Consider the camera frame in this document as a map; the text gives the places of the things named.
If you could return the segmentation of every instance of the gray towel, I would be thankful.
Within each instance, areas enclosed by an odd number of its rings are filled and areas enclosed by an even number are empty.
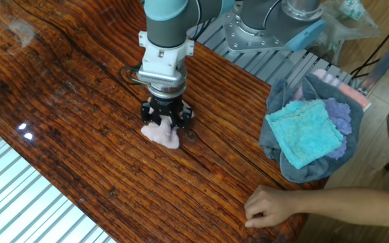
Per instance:
[[[339,103],[348,104],[351,108],[349,115],[351,117],[352,133],[346,136],[346,152],[343,157],[333,159],[324,156],[314,160],[301,169],[296,169],[282,153],[274,133],[268,122],[264,119],[261,136],[259,138],[259,146],[263,148],[268,158],[278,162],[282,175],[290,182],[296,183],[311,182],[326,178],[332,175],[334,171],[344,165],[355,154],[359,138],[359,126],[364,114],[361,106],[356,101],[343,94],[336,87],[322,82],[313,74],[306,74],[303,78],[303,95],[307,101],[332,97]],[[271,93],[267,99],[267,114],[281,110],[292,99],[292,89],[289,87],[287,81],[284,79],[277,80],[273,84]]]

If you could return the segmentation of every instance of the light blue towel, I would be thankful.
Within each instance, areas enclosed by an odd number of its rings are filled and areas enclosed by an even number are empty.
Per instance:
[[[289,162],[300,169],[341,146],[343,135],[322,100],[292,101],[265,116]]]

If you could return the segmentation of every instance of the pink towel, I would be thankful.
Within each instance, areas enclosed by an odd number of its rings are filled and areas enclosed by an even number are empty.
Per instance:
[[[351,88],[349,85],[341,82],[338,78],[334,77],[332,74],[327,73],[325,70],[319,69],[313,72],[320,80],[338,88],[342,91],[343,94],[349,96],[354,101],[356,101],[363,108],[363,111],[366,111],[370,105],[370,100],[362,95],[360,92]],[[299,88],[294,94],[294,100],[301,100],[303,97],[303,89]]]
[[[190,106],[182,101],[182,104],[185,108],[190,108]],[[178,137],[177,131],[178,127],[173,129],[170,128],[172,120],[170,116],[160,115],[161,123],[160,126],[155,122],[150,122],[148,125],[143,126],[140,130],[150,141],[156,142],[160,145],[165,146],[168,149],[177,149],[180,147],[180,138]]]

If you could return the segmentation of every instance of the metal grating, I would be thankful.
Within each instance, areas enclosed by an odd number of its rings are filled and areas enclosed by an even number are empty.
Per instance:
[[[0,138],[0,243],[115,242]]]
[[[221,22],[214,21],[198,41],[268,84],[285,78],[295,88],[318,68],[347,84],[352,78],[307,51],[231,53]],[[0,138],[0,242],[115,241]]]
[[[268,84],[273,84],[278,78],[285,78],[290,86],[295,88],[301,84],[304,74],[320,68],[327,70],[346,84],[351,81],[351,75],[341,72],[340,68],[306,50],[298,52],[287,50],[264,51],[244,54],[230,52],[222,26],[223,18],[226,18],[226,15],[222,15],[213,21],[199,37],[198,42]],[[196,28],[191,28],[188,35],[193,36]]]

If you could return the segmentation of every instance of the wooden table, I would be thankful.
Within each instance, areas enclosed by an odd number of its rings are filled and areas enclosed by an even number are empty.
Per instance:
[[[258,185],[323,186],[286,181],[257,146],[270,87],[197,44],[192,130],[178,150],[151,143],[148,91],[117,78],[142,59],[140,30],[138,0],[0,2],[0,136],[118,242],[294,242],[302,215],[244,226]]]

